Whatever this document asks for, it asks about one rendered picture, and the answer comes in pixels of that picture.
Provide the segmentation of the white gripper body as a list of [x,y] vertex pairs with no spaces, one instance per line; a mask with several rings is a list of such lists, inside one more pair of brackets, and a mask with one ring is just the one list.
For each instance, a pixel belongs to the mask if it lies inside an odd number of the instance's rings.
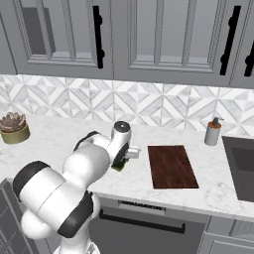
[[128,159],[138,159],[141,149],[138,147],[130,147],[127,151],[126,158]]

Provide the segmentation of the green sponge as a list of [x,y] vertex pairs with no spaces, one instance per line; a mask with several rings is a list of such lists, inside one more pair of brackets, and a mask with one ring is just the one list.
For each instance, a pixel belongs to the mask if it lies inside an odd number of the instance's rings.
[[112,166],[112,169],[117,172],[121,172],[124,169],[127,162],[128,162],[128,159],[123,159],[119,164]]

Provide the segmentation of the dark wooden cutting board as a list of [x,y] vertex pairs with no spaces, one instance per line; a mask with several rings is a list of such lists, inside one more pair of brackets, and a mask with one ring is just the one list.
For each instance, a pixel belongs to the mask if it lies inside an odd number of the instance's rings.
[[155,190],[198,189],[184,145],[149,146],[148,155]]

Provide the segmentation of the grey dishwasher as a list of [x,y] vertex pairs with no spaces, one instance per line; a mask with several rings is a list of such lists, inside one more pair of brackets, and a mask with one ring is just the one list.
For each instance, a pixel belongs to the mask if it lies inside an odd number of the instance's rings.
[[206,216],[181,215],[176,210],[160,206],[145,206],[126,200],[101,198],[101,208],[106,214],[147,222],[181,227],[180,234],[99,218],[89,224],[92,241],[100,254],[196,254],[204,232]]

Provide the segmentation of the grey soap dispenser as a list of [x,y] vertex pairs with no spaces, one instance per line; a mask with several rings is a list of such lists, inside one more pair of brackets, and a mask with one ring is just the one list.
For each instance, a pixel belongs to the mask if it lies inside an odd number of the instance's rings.
[[212,121],[207,124],[204,143],[207,146],[215,146],[218,141],[219,133],[221,130],[221,124],[219,123],[220,118],[214,117]]

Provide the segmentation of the dark sink basin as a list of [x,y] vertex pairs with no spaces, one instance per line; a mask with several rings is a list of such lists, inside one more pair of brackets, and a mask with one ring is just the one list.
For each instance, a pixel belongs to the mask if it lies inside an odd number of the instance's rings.
[[222,137],[237,198],[254,202],[254,139]]

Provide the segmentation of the succulent in olive pot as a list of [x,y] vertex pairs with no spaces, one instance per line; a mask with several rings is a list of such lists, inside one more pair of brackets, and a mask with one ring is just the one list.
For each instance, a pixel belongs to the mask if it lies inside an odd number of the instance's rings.
[[8,112],[0,119],[0,135],[6,144],[18,144],[30,137],[26,115]]

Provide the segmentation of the grey wall cupboard door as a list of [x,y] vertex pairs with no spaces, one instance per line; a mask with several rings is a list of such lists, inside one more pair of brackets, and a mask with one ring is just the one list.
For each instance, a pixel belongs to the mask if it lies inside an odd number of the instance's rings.
[[[99,7],[103,69],[97,66],[93,6]],[[18,74],[111,79],[110,0],[0,0]]]
[[252,6],[243,23],[239,46],[237,49],[236,60],[230,86],[234,88],[254,88],[254,67],[250,76],[245,76],[245,59],[250,54],[254,42],[254,6]]
[[[226,75],[220,58],[233,8],[241,11]],[[112,0],[114,77],[231,87],[243,23],[254,0]]]
[[0,14],[0,74],[17,74],[6,29]]

